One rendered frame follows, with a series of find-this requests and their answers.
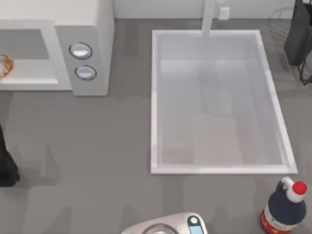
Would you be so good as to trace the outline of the dark bottle with red cap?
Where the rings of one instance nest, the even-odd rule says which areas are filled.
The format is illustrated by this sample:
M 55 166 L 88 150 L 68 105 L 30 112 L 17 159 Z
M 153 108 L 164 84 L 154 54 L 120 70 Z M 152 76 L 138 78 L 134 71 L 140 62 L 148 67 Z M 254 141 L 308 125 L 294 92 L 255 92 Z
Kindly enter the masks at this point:
M 260 214 L 266 234 L 291 234 L 307 214 L 304 196 L 308 186 L 285 176 L 279 180 Z

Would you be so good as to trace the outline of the pale microwave oven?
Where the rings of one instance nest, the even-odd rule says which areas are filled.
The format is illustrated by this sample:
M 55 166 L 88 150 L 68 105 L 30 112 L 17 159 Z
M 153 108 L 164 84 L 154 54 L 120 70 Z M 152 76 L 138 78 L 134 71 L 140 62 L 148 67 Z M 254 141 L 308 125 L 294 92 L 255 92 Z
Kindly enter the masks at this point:
M 0 0 L 0 54 L 14 62 L 0 91 L 107 95 L 114 30 L 112 0 Z M 69 53 L 79 42 L 91 46 L 90 58 Z M 85 65 L 96 70 L 93 80 L 75 75 Z

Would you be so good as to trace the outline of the white wall socket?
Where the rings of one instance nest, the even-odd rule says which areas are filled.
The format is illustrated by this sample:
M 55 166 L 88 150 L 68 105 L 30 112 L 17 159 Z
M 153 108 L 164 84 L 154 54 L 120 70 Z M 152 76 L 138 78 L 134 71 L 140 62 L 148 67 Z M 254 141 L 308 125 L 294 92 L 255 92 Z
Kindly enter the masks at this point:
M 230 7 L 220 7 L 219 9 L 219 20 L 228 20 L 230 17 Z

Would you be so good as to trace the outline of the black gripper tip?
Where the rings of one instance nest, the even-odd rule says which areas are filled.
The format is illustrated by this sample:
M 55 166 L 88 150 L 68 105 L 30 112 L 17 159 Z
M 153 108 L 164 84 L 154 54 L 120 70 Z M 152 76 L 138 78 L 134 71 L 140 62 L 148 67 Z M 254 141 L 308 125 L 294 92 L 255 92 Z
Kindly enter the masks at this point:
M 20 181 L 19 168 L 8 152 L 0 125 L 0 188 L 14 187 Z

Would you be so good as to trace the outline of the silver kitchen scale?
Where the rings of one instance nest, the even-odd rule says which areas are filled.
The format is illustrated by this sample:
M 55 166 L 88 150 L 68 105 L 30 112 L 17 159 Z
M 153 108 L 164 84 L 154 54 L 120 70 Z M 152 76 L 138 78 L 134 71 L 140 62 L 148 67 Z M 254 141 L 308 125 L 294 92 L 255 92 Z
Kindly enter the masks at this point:
M 125 228 L 121 234 L 209 234 L 203 218 L 194 212 L 158 217 Z

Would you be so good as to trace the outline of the white sink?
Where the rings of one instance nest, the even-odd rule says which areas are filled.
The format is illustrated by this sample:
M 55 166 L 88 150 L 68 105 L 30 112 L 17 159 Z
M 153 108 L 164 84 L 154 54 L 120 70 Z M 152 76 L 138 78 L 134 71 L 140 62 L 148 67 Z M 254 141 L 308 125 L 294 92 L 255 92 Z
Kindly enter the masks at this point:
M 150 171 L 297 174 L 260 31 L 152 32 Z

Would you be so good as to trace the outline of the tall white tap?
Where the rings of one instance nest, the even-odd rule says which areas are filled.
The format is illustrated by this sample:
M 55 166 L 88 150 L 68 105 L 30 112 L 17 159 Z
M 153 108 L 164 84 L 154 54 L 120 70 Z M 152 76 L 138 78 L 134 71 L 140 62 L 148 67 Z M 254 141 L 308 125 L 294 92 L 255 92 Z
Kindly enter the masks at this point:
M 201 32 L 204 37 L 208 37 L 212 25 L 216 0 L 204 0 L 203 19 Z

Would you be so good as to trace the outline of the large round microwave knob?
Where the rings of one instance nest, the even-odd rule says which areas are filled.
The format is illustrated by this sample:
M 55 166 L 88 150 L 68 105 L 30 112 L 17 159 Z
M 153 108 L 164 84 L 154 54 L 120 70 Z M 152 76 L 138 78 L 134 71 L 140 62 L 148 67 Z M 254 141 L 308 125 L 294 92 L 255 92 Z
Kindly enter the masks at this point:
M 93 55 L 93 50 L 87 43 L 79 42 L 69 46 L 69 53 L 76 59 L 84 60 Z

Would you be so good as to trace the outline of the small round microwave knob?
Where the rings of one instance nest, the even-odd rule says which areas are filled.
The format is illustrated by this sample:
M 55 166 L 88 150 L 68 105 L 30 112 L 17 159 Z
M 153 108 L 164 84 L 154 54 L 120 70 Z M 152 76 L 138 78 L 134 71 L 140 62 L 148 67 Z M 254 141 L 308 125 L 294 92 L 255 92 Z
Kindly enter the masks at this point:
M 81 80 L 93 80 L 97 76 L 92 66 L 81 66 L 75 69 L 75 75 Z

